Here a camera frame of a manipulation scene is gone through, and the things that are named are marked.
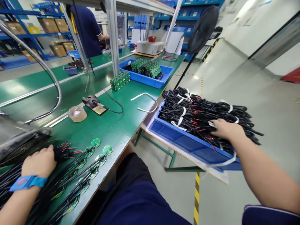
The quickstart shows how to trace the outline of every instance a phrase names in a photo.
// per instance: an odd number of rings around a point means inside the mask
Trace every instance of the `metal hose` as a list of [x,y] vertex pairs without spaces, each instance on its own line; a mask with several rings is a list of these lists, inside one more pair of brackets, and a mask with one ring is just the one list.
[[[61,101],[62,101],[62,90],[60,88],[59,82],[56,78],[56,76],[54,75],[54,73],[52,72],[52,70],[47,66],[47,64],[40,58],[39,55],[37,55],[34,51],[32,51],[27,45],[25,45],[25,43],[23,41],[21,41],[16,35],[14,35],[10,30],[8,30],[3,24],[0,23],[0,30],[3,31],[3,33],[5,33],[7,36],[11,37],[13,40],[15,40],[19,46],[24,47],[31,55],[34,56],[34,58],[36,58],[50,73],[51,76],[53,77],[54,81],[56,82],[56,86],[57,86],[57,91],[58,91],[58,101],[55,105],[55,107],[49,111],[48,113],[38,116],[36,117],[34,120],[39,120],[42,119],[48,115],[50,115],[54,110],[57,109],[57,107],[60,105]],[[28,120],[25,123],[31,123],[33,120]]]

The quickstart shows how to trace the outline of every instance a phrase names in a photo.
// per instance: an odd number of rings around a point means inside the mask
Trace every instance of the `person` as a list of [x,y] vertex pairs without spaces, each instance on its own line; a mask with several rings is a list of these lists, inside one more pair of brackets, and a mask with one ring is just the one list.
[[66,12],[80,37],[86,57],[102,55],[99,41],[109,39],[109,35],[102,33],[92,11],[85,6],[66,4]]
[[[300,224],[298,184],[246,137],[240,125],[223,119],[212,122],[217,127],[212,134],[231,142],[246,182],[261,203],[261,206],[245,207],[242,224]],[[96,213],[85,215],[84,212],[81,216],[84,224],[190,224],[171,210],[158,192],[147,166],[131,147],[126,148],[120,157],[116,183],[103,200],[97,195],[92,199],[94,203],[91,202],[85,212],[95,210]],[[48,177],[55,165],[53,146],[50,146],[24,161],[22,175]],[[39,188],[31,187],[14,192],[0,211],[1,224],[23,224],[39,191]]]

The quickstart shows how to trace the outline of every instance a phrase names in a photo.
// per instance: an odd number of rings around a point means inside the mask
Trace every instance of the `red cup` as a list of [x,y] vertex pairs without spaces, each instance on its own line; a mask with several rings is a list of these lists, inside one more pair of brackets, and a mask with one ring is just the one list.
[[148,41],[149,42],[155,42],[155,40],[156,40],[156,36],[150,36],[150,37],[148,37]]

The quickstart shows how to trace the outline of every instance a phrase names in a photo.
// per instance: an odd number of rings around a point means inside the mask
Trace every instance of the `blue anti-static wrist strap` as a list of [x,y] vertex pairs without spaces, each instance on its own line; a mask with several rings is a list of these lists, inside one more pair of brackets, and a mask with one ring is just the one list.
[[17,190],[28,189],[32,186],[44,187],[47,178],[34,176],[23,176],[19,177],[16,182],[11,186],[10,192]]

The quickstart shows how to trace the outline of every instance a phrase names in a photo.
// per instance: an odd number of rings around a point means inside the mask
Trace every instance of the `cardboard box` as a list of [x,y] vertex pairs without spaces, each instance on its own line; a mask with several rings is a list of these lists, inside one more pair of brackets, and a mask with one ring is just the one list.
[[[35,50],[35,49],[32,49],[38,56],[40,56],[40,54]],[[35,60],[35,58],[33,58],[33,56],[29,53],[29,52],[27,52],[26,50],[23,50],[22,51],[23,52],[23,54],[26,56],[26,58],[30,61],[30,62],[32,62],[32,63],[36,63],[37,61]]]
[[41,31],[38,27],[26,27],[31,34],[40,34]]
[[67,56],[67,53],[62,45],[49,45],[54,55],[58,57]]
[[66,52],[75,50],[73,42],[62,42],[61,44],[63,45]]
[[59,33],[59,29],[54,19],[38,18],[37,20],[46,33]]
[[23,29],[19,22],[14,21],[5,21],[5,25],[10,29],[13,34],[20,35],[26,34],[26,31]]
[[69,27],[66,24],[65,19],[55,19],[56,25],[59,29],[59,32],[63,33],[63,32],[69,32]]

